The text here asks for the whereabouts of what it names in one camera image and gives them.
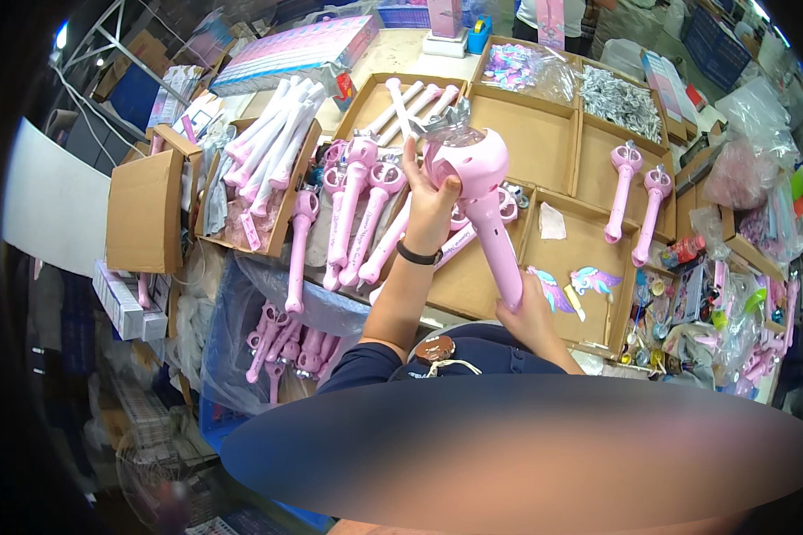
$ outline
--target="silver tinsel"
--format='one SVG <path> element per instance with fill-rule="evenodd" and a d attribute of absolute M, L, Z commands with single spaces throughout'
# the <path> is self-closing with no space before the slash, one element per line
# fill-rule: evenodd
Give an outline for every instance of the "silver tinsel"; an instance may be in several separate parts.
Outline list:
<path fill-rule="evenodd" d="M 651 91 L 616 78 L 608 70 L 586 65 L 579 94 L 584 112 L 660 143 L 660 116 Z"/>

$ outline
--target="navy shirt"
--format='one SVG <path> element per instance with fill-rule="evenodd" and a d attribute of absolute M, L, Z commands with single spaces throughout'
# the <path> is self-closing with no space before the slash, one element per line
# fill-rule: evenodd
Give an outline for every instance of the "navy shirt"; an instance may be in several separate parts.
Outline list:
<path fill-rule="evenodd" d="M 565 373 L 552 362 L 535 356 L 501 325 L 459 325 L 442 334 L 455 343 L 452 359 L 466 360 L 482 373 Z M 428 370 L 428 365 L 416 360 L 402 366 L 398 354 L 382 343 L 360 343 L 345 352 L 317 394 L 391 379 L 424 378 Z M 439 376 L 471 374 L 473 371 L 462 364 L 438 369 Z"/>

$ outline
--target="watch strap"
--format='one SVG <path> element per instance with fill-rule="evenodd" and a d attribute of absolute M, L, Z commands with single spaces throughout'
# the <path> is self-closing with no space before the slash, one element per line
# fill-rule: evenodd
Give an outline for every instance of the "watch strap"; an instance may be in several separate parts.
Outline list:
<path fill-rule="evenodd" d="M 417 254 L 405 247 L 401 240 L 396 242 L 396 251 L 398 251 L 402 258 L 408 262 L 418 263 L 419 265 L 434 265 L 435 263 L 439 262 L 440 257 L 442 256 L 442 251 L 440 249 L 429 256 Z"/>

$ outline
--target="bottle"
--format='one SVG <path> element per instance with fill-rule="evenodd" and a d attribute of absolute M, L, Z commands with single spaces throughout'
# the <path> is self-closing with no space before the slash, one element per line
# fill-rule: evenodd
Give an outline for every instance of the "bottle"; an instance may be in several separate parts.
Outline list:
<path fill-rule="evenodd" d="M 679 263 L 689 262 L 696 258 L 699 256 L 699 251 L 704 248 L 705 239 L 702 236 L 682 238 L 660 253 L 660 262 L 666 268 L 673 268 Z"/>

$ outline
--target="hand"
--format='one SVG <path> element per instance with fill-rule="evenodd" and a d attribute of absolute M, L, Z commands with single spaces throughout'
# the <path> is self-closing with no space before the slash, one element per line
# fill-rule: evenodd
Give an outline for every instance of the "hand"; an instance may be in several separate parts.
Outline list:
<path fill-rule="evenodd" d="M 404 245 L 411 252 L 430 256 L 438 251 L 450 234 L 452 206 L 460 193 L 460 178 L 446 177 L 438 189 L 416 163 L 416 141 L 408 138 L 404 144 L 401 168 L 414 193 Z"/>
<path fill-rule="evenodd" d="M 553 328 L 553 311 L 545 297 L 538 277 L 521 270 L 523 297 L 516 313 L 511 313 L 503 300 L 497 299 L 497 319 L 515 340 L 532 350 L 537 356 L 546 358 L 547 348 L 558 340 Z"/>

